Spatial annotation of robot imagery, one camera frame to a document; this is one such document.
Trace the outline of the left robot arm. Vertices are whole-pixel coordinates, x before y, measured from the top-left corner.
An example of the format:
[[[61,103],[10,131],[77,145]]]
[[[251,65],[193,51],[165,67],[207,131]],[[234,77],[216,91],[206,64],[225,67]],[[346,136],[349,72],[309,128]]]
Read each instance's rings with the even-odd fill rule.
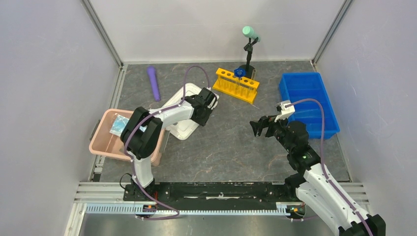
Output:
[[[151,110],[143,107],[135,109],[120,139],[124,154],[130,157],[132,163],[132,179],[137,184],[135,193],[138,197],[146,201],[154,196],[150,159],[161,131],[183,120],[205,126],[217,102],[217,95],[203,88],[198,94],[185,96],[170,106]]]

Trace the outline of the packaged face mask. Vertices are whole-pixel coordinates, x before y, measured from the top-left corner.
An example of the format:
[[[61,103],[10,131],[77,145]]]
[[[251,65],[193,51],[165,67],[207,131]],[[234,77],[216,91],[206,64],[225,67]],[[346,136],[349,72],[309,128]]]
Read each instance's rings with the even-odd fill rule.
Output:
[[[129,118],[120,114],[115,114],[114,121],[109,132],[120,137],[128,122]]]

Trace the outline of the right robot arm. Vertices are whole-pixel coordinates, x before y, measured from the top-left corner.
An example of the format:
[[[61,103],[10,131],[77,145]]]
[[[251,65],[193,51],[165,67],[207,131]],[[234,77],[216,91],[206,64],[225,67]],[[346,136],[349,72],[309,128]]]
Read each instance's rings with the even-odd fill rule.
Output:
[[[329,173],[309,145],[306,125],[274,119],[274,116],[262,116],[258,121],[251,121],[250,126],[255,136],[266,129],[265,136],[274,137],[288,152],[287,159],[296,174],[285,179],[285,197],[307,204],[336,236],[386,235],[384,219],[361,207]]]

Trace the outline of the long glass rod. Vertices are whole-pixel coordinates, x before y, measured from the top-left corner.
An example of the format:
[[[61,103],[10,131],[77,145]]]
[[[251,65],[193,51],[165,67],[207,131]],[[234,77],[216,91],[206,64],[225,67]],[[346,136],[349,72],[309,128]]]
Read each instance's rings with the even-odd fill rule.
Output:
[[[314,109],[296,109],[296,111],[294,112],[294,116],[300,117],[300,118],[311,117],[311,116],[314,116],[314,114],[315,114]]]

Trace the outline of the white plastic lid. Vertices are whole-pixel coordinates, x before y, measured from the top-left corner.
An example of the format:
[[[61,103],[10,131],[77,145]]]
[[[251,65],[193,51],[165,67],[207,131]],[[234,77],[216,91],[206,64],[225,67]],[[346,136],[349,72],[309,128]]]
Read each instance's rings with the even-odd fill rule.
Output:
[[[162,121],[162,127],[168,130],[179,140],[186,140],[201,125],[191,120],[193,108],[190,96],[198,94],[202,88],[193,83],[185,84],[161,108],[157,115]]]

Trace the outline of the glass tube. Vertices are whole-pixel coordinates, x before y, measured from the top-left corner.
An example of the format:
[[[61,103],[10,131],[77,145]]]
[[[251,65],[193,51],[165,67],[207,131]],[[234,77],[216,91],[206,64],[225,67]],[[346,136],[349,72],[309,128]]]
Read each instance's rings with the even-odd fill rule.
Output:
[[[252,69],[250,84],[253,84],[253,82],[256,81],[255,80],[255,78],[256,78],[256,72],[257,72],[256,69]],[[257,89],[256,88],[250,88],[250,89],[251,89],[251,92],[252,93],[256,93],[257,92]]]

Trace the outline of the blue bulb dropper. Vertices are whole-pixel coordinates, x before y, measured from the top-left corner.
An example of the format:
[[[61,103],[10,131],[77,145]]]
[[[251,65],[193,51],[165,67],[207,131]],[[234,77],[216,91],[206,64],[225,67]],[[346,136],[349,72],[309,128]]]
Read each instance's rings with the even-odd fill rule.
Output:
[[[238,75],[238,68],[234,70],[234,77],[236,78],[235,88],[233,90],[236,98],[245,101],[251,105],[254,104],[254,100],[258,94],[258,88],[260,83],[254,81],[253,84],[250,84],[251,79],[245,77],[245,71],[242,72],[242,75]],[[257,92],[252,93],[250,88],[256,88]]]

